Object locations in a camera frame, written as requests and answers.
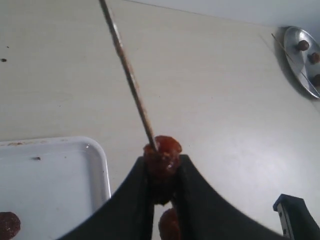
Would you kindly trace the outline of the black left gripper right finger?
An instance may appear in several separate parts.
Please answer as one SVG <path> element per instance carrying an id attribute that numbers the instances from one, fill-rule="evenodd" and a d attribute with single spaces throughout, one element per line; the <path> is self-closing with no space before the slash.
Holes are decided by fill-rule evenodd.
<path id="1" fill-rule="evenodd" d="M 220 196 L 180 155 L 173 205 L 183 240 L 281 240 L 283 237 L 251 219 Z"/>

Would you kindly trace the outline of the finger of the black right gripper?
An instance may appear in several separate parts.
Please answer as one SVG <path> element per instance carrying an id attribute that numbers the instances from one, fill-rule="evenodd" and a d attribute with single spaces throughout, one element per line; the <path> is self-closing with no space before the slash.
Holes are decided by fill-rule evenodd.
<path id="1" fill-rule="evenodd" d="M 283 236 L 290 240 L 319 240 L 320 227 L 310 214 L 304 199 L 281 194 L 273 204 Z"/>

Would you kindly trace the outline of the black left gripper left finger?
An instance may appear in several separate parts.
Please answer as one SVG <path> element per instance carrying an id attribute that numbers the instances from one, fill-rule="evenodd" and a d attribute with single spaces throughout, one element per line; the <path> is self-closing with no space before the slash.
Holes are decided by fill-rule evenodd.
<path id="1" fill-rule="evenodd" d="M 111 198 L 90 218 L 61 240 L 150 240 L 154 204 L 147 167 L 138 157 Z"/>

